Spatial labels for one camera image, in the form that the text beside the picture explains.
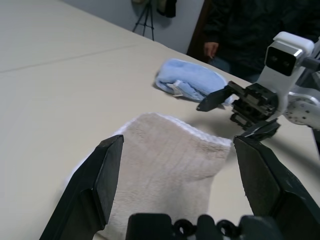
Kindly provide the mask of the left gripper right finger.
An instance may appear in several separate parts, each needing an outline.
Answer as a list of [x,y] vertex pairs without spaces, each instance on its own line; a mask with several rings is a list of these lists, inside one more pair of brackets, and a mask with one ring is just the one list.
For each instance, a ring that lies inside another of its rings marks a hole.
[[244,136],[233,143],[253,214],[272,218],[285,240],[318,240],[320,208],[300,180],[262,143]]

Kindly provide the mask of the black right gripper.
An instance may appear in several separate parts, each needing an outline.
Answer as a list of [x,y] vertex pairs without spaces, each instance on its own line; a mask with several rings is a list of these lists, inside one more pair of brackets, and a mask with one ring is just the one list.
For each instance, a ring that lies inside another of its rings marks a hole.
[[222,105],[232,94],[238,99],[231,104],[233,114],[230,120],[244,131],[241,136],[263,141],[276,134],[281,126],[277,119],[266,121],[279,105],[276,93],[266,87],[253,83],[246,88],[230,81],[223,89],[210,93],[196,107],[199,112],[209,112]]

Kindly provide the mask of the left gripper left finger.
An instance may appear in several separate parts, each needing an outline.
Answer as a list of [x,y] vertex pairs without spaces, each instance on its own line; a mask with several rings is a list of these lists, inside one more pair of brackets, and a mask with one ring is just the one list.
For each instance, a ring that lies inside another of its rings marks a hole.
[[117,190],[123,135],[100,142],[74,172],[40,239],[91,240],[108,224]]

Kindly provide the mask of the bystander hand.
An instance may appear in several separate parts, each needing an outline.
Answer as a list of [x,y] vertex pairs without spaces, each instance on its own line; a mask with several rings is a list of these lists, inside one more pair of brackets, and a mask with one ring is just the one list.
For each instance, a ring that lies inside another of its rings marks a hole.
[[205,42],[203,47],[204,55],[210,59],[213,59],[216,55],[218,47],[219,43],[217,42]]

